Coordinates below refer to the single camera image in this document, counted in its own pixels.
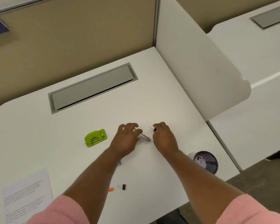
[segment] pink sleeve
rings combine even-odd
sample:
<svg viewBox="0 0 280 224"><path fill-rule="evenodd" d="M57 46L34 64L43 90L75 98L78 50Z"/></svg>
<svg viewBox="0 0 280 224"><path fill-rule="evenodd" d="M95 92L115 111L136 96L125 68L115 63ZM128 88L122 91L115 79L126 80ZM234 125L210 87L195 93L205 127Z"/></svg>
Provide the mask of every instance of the pink sleeve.
<svg viewBox="0 0 280 224"><path fill-rule="evenodd" d="M235 198L225 209L216 224L278 223L280 214L269 211L249 195Z"/></svg>
<svg viewBox="0 0 280 224"><path fill-rule="evenodd" d="M89 221L77 202L59 196L44 211L32 216L27 224L89 224Z"/></svg>

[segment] ribbed cuff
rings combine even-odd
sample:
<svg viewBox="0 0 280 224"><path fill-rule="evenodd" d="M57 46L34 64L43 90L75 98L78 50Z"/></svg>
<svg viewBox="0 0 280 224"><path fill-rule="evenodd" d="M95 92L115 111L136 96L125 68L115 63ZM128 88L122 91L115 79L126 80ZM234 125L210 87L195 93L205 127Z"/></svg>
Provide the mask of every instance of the ribbed cuff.
<svg viewBox="0 0 280 224"><path fill-rule="evenodd" d="M244 194L235 198L225 209L216 224L245 223L267 209L253 197Z"/></svg>
<svg viewBox="0 0 280 224"><path fill-rule="evenodd" d="M68 196L57 197L46 210L54 210L57 213L71 219L75 224L90 224L82 207Z"/></svg>

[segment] gray floor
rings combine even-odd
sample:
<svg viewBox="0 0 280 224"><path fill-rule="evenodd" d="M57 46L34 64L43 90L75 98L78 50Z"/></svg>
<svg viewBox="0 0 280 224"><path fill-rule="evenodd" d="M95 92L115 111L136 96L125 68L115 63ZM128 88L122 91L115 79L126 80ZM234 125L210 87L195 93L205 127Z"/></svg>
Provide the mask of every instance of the gray floor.
<svg viewBox="0 0 280 224"><path fill-rule="evenodd" d="M253 196L269 210L280 213L280 159L263 160L241 171L228 183ZM200 223L190 203L179 209L189 224Z"/></svg>

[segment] person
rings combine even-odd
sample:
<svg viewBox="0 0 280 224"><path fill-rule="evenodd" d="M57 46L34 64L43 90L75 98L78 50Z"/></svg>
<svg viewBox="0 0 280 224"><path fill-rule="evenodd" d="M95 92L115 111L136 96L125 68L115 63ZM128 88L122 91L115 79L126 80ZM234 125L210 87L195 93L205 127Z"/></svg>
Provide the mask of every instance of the person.
<svg viewBox="0 0 280 224"><path fill-rule="evenodd" d="M164 122L153 124L153 142L178 175L202 223L280 223L280 214L267 210L251 196L222 181L179 150L174 134ZM113 173L120 160L133 152L142 133L136 123L121 124L106 149L44 211L27 224L97 224ZM187 223L178 210L157 223Z"/></svg>

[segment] person's left hand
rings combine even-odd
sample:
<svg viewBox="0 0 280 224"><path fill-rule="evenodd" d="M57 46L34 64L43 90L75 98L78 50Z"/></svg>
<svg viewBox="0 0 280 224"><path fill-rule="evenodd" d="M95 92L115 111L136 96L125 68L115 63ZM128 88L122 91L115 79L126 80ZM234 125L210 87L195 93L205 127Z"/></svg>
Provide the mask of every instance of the person's left hand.
<svg viewBox="0 0 280 224"><path fill-rule="evenodd" d="M135 127L138 127L137 123L121 124L110 144L109 148L119 153L122 158L130 154L135 149L137 141L141 140L137 136L143 131L141 129L133 131Z"/></svg>

